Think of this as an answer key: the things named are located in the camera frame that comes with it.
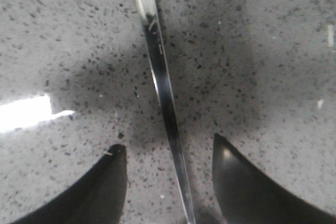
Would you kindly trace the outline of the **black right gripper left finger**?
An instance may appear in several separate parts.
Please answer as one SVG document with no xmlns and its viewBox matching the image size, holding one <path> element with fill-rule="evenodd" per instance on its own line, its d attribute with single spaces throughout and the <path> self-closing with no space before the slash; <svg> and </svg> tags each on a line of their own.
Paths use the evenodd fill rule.
<svg viewBox="0 0 336 224">
<path fill-rule="evenodd" d="M 72 186 L 16 223 L 119 223 L 127 191 L 127 153 L 108 151 Z"/>
</svg>

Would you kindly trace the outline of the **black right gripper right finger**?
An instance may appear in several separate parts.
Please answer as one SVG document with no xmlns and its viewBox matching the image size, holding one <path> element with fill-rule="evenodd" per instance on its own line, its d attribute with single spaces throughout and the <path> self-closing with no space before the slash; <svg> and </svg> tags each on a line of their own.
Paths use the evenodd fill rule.
<svg viewBox="0 0 336 224">
<path fill-rule="evenodd" d="M 225 137 L 213 141 L 213 186 L 227 223 L 335 223 L 254 166 Z"/>
</svg>

